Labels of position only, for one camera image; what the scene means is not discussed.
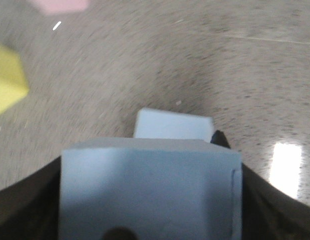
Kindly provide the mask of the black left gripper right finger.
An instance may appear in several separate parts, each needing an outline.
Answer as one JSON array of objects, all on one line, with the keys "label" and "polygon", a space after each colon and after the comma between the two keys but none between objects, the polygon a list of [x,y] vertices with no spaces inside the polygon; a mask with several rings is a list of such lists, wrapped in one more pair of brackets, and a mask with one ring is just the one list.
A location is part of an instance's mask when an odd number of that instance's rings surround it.
[{"label": "black left gripper right finger", "polygon": [[310,207],[242,165],[242,239],[310,240]]}]

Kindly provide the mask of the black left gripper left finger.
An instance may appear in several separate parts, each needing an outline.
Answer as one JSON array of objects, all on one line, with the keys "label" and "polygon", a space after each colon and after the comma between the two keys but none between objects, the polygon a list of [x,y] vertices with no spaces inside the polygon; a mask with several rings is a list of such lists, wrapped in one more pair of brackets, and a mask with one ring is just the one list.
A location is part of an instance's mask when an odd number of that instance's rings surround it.
[{"label": "black left gripper left finger", "polygon": [[0,190],[0,240],[56,240],[61,157]]}]

